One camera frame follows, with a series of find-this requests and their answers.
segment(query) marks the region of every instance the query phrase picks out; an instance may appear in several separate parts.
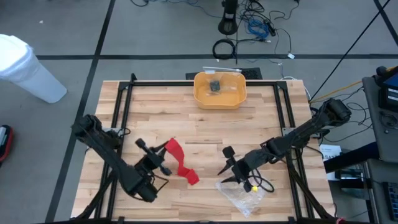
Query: plastic bag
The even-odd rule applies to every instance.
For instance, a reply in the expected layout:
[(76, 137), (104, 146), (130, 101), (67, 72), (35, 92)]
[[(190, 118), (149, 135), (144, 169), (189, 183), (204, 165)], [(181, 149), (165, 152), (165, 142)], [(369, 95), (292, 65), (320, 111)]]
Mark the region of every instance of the plastic bag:
[(257, 192), (246, 192), (243, 189), (243, 184), (238, 184), (236, 182), (221, 183), (221, 181), (222, 180), (216, 183), (217, 189), (225, 195), (246, 218), (250, 216), (251, 212), (266, 195), (266, 191), (260, 187)]
[(228, 78), (223, 78), (225, 75), (235, 75), (234, 72), (215, 72), (207, 78), (209, 89), (207, 96), (220, 95), (223, 93), (235, 93), (238, 91), (238, 84)]

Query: blue cable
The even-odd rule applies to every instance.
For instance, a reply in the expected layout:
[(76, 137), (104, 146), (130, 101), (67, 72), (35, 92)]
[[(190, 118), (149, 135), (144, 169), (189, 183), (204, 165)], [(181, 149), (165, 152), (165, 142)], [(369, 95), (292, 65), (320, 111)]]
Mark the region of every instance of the blue cable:
[(250, 34), (254, 34), (257, 38), (265, 40), (269, 35), (268, 26), (258, 19), (250, 19), (247, 23), (248, 31)]

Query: yellow bowl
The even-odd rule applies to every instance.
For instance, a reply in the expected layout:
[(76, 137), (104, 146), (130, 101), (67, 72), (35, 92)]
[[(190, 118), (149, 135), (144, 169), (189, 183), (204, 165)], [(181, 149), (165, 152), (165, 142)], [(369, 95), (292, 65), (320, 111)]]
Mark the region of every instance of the yellow bowl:
[[(214, 79), (220, 81), (219, 94), (211, 93), (210, 81)], [(200, 72), (195, 76), (193, 88), (195, 100), (202, 109), (235, 110), (246, 99), (246, 79), (237, 72)]]

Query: white sticker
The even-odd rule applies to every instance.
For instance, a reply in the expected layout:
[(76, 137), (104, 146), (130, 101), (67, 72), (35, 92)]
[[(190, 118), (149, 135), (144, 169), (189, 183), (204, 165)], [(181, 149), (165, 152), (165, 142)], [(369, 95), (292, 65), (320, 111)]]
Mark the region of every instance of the white sticker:
[(388, 96), (388, 98), (389, 98), (390, 100), (395, 100), (395, 101), (398, 101), (398, 98), (396, 98), (396, 97), (393, 97), (393, 96)]
[(289, 53), (288, 55), (287, 55), (288, 57), (290, 57), (291, 59), (294, 59), (294, 55), (292, 55), (291, 53)]
[[(324, 156), (323, 161), (327, 161), (329, 159), (337, 157), (341, 153), (340, 146), (332, 146), (332, 145), (322, 144), (319, 146), (319, 149), (321, 150), (321, 152)], [(338, 180), (338, 179), (336, 179), (334, 172), (328, 173), (327, 176), (328, 176), (328, 180)]]
[(391, 92), (393, 92), (393, 93), (398, 93), (398, 90), (393, 90), (393, 89), (388, 89), (388, 91), (391, 91)]
[(234, 14), (228, 14), (228, 13), (225, 14), (225, 18), (227, 18), (227, 19), (233, 19), (233, 17), (234, 17)]

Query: white container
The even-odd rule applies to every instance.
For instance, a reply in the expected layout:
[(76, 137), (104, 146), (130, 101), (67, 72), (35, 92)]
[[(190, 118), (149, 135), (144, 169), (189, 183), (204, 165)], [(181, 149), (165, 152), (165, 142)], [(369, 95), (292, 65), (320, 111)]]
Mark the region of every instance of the white container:
[(47, 103), (59, 101), (67, 89), (37, 60), (33, 50), (17, 37), (0, 34), (0, 78)]

